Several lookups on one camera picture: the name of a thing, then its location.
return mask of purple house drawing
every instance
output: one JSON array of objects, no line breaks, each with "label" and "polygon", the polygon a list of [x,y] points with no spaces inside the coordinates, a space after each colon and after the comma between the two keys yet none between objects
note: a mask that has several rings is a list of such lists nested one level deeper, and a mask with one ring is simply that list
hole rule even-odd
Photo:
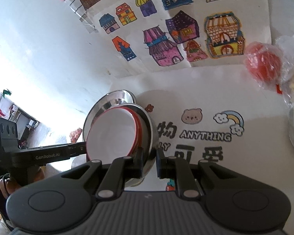
[{"label": "purple house drawing", "polygon": [[136,6],[140,8],[144,17],[148,17],[157,12],[152,0],[136,0]]},{"label": "purple house drawing", "polygon": [[143,31],[144,43],[149,48],[149,54],[159,66],[170,66],[181,62],[182,57],[177,44],[168,40],[159,26]]},{"label": "purple house drawing", "polygon": [[173,18],[166,19],[165,24],[169,34],[177,44],[199,37],[197,21],[184,11],[179,11]]}]

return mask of red roof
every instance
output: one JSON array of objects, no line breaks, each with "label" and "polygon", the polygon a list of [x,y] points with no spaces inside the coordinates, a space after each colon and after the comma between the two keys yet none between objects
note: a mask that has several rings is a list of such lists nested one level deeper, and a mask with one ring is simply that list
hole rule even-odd
[{"label": "red roof", "polygon": [[126,3],[121,4],[116,8],[116,14],[120,14],[121,12],[125,11],[126,9],[130,8]]},{"label": "red roof", "polygon": [[129,44],[125,41],[125,40],[122,40],[120,37],[115,37],[114,39],[112,39],[113,41],[113,44],[115,45],[116,49],[120,52],[121,51],[121,47],[120,47],[120,44],[125,47],[125,48],[128,48],[129,47]]}]

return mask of red fruit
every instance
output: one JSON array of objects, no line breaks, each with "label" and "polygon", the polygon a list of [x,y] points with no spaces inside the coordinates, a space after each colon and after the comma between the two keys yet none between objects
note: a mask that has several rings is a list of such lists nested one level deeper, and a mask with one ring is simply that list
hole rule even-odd
[{"label": "red fruit", "polygon": [[247,59],[244,61],[251,75],[265,83],[276,81],[281,71],[281,59],[270,49],[275,47],[254,42],[246,48]]}]

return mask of red flower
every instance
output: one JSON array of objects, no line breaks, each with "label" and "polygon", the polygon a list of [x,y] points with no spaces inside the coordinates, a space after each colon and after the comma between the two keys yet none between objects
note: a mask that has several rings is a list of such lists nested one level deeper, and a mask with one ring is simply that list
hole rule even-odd
[{"label": "red flower", "polygon": [[154,109],[154,106],[152,106],[151,104],[148,104],[147,107],[145,108],[145,110],[146,110],[148,113],[151,113],[153,109]]}]

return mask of red rim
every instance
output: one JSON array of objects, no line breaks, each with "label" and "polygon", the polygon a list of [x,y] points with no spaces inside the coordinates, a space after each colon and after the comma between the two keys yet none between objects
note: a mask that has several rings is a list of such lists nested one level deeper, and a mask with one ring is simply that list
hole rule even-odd
[{"label": "red rim", "polygon": [[[97,121],[97,119],[98,119],[99,117],[101,117],[101,116],[102,116],[103,114],[105,114],[107,111],[109,111],[109,110],[113,110],[113,109],[117,109],[117,108],[125,109],[126,111],[128,111],[128,112],[132,115],[132,117],[133,117],[133,119],[134,119],[134,124],[135,124],[135,138],[134,138],[134,142],[133,142],[133,144],[132,144],[132,147],[131,147],[129,153],[127,154],[127,156],[129,156],[129,155],[132,154],[133,149],[135,149],[135,147],[137,146],[137,142],[139,142],[138,138],[141,137],[141,134],[142,134],[142,133],[140,133],[140,135],[138,134],[138,132],[139,132],[139,128],[140,128],[140,131],[141,131],[140,121],[137,122],[137,120],[139,120],[139,119],[138,119],[138,117],[136,116],[136,114],[133,114],[133,113],[132,113],[133,111],[132,111],[131,109],[129,109],[129,108],[127,108],[127,107],[118,107],[118,106],[117,106],[117,107],[113,107],[113,108],[110,108],[110,109],[104,111],[102,114],[100,114],[100,116],[98,116],[98,117],[96,118],[95,122],[92,124],[92,126],[91,126],[90,129],[89,129],[89,131],[91,131],[92,127],[94,126],[94,124],[96,123],[96,121]],[[86,157],[87,157],[89,160],[91,160],[91,159],[89,158],[88,151],[87,151],[87,139],[86,139]]]}]

